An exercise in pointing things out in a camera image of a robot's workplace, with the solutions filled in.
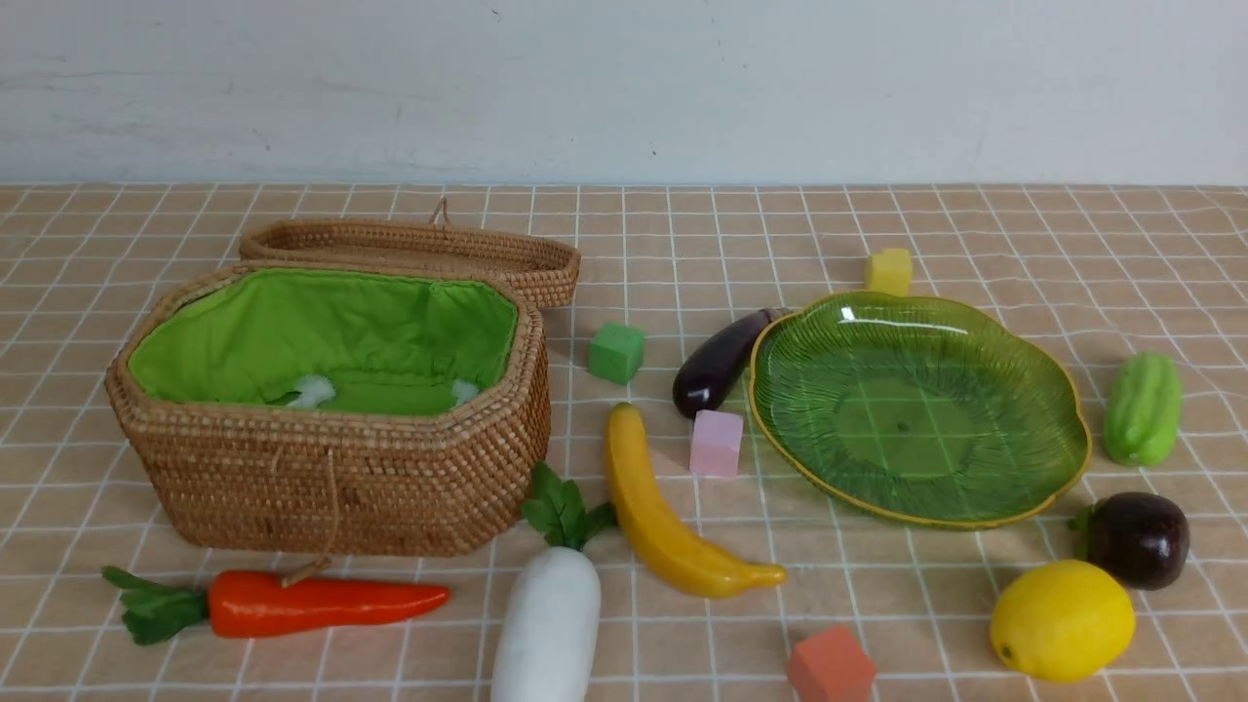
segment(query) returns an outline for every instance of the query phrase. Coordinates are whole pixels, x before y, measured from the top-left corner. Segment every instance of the toy carrot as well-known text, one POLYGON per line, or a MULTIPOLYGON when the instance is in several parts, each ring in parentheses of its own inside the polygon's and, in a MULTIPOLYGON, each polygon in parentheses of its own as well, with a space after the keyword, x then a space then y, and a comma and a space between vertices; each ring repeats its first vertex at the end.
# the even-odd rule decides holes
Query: toy carrot
POLYGON ((333 626, 386 625, 443 606, 451 591, 437 585, 282 577, 223 571, 207 591, 167 587, 107 566, 104 580, 121 590, 121 621, 140 646, 167 641, 207 621, 225 638, 261 638, 333 626))

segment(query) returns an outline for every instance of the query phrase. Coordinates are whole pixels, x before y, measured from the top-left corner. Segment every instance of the purple eggplant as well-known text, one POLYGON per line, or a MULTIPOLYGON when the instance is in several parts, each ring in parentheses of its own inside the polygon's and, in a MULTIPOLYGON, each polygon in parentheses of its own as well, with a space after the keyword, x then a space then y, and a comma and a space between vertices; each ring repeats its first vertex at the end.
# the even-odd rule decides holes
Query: purple eggplant
POLYGON ((671 382, 671 401, 686 418, 718 410, 750 361, 754 342, 768 325, 787 314, 765 309, 751 312, 715 332, 698 347, 671 382))
POLYGON ((1127 587, 1161 590, 1178 580, 1191 535, 1183 510, 1151 492, 1119 492, 1071 520, 1083 561, 1127 587))

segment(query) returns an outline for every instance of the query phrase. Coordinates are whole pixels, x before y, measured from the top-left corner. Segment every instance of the white wall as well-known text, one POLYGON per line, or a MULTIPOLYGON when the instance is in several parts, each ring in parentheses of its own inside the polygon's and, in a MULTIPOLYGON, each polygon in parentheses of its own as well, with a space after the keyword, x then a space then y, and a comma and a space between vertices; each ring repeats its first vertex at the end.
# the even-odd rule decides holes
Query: white wall
POLYGON ((1248 182, 1244 0, 0 0, 0 180, 1248 182))

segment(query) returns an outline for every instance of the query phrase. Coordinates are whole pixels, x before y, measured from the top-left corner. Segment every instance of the foam block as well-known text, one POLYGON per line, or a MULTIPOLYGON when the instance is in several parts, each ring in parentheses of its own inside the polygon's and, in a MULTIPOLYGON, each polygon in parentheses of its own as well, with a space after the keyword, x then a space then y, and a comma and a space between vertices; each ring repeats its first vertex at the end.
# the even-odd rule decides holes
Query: foam block
POLYGON ((628 385, 645 355, 645 332, 619 322, 607 322, 589 342, 589 373, 617 385, 628 385))
POLYGON ((905 297, 910 295, 912 276, 910 251, 905 249, 885 249, 872 254, 866 264, 866 289, 875 292, 905 297))
POLYGON ((801 641, 789 660, 789 683, 801 702, 867 702, 875 676, 875 663, 844 626, 801 641))
POLYGON ((735 476, 744 432, 745 417, 741 415, 714 410, 698 412, 689 450, 689 472, 695 476, 735 476))

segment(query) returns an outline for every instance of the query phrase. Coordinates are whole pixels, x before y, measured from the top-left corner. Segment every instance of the woven basket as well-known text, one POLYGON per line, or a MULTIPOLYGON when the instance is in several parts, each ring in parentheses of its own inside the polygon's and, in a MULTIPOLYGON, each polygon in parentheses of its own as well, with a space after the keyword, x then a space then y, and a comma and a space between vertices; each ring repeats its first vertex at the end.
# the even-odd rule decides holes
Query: woven basket
POLYGON ((580 275, 580 251, 567 244, 452 226, 446 197, 423 225, 369 219, 278 221, 246 234, 238 257, 363 265, 386 261, 421 270, 488 272, 539 307, 572 304, 580 275))
MULTIPOLYGON (((402 245, 398 231, 389 236, 402 245)), ((416 246, 409 242, 407 249, 416 246)), ((473 251, 458 249, 462 255, 473 251)), ((478 548, 519 518, 533 466, 550 438, 539 306, 555 294, 540 281, 529 281, 529 292, 522 294, 479 264, 429 270, 403 266, 402 260, 387 266, 363 259, 248 261, 195 279, 158 302, 109 367, 105 386, 121 428, 187 541, 216 548, 447 557, 478 548), (507 370, 497 385, 437 416, 177 403, 147 396, 129 370, 142 339, 182 306, 268 267, 490 285, 519 312, 507 370)))

